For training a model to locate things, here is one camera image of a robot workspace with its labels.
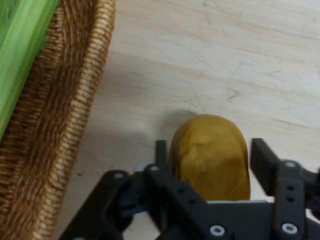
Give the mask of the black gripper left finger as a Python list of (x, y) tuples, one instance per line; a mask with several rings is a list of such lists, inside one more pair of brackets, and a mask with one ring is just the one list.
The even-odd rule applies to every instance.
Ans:
[(155, 143), (155, 161), (129, 174), (107, 171), (60, 235), (62, 240), (121, 240), (138, 213), (147, 212), (160, 240), (233, 240), (235, 232), (167, 166), (167, 145)]

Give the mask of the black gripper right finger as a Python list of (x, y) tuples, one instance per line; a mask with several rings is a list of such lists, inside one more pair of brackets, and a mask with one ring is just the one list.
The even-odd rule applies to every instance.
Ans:
[(274, 240), (318, 240), (320, 175), (294, 160), (281, 160), (261, 138), (251, 141), (250, 168), (265, 194), (274, 198), (271, 235)]

